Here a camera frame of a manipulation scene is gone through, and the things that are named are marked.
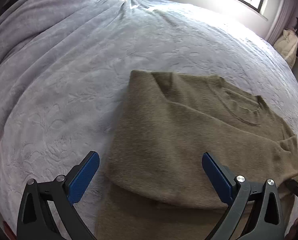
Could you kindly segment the person's right hand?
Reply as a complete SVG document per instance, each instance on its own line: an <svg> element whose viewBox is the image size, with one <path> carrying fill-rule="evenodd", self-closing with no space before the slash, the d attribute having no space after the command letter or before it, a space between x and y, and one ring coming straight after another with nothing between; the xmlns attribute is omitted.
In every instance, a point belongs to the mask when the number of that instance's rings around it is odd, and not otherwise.
<svg viewBox="0 0 298 240"><path fill-rule="evenodd" d="M298 218L294 221L293 225L291 226L284 240L293 240L296 236L297 230L298 230Z"/></svg>

